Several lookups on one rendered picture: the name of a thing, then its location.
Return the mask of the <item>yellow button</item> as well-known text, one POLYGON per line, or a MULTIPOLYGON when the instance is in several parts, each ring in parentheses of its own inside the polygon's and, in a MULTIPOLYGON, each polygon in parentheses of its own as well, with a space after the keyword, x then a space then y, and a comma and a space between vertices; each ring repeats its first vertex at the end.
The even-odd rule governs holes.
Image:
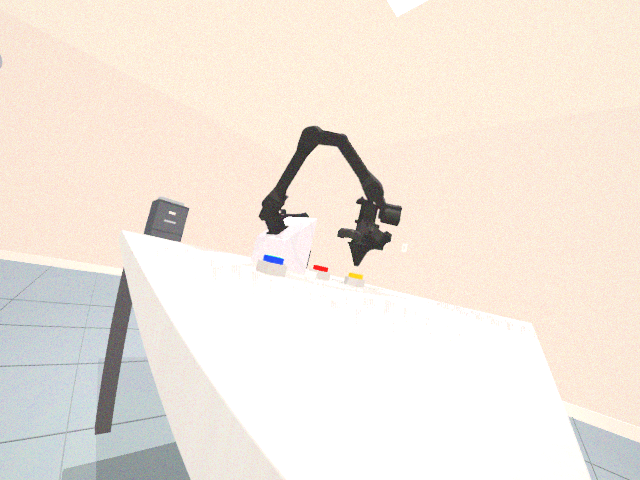
POLYGON ((363 280, 362 275, 349 273, 349 277, 345 276, 344 284, 353 286, 353 287, 363 287, 364 288, 365 280, 363 280))

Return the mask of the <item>red button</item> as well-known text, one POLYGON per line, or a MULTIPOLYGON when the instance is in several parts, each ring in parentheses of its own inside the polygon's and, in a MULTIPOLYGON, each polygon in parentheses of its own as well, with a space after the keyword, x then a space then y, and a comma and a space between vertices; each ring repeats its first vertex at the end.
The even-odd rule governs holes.
POLYGON ((326 267, 314 265, 313 269, 309 268, 309 271, 317 273, 316 279, 325 280, 325 281, 330 280, 331 273, 328 272, 328 268, 326 267))

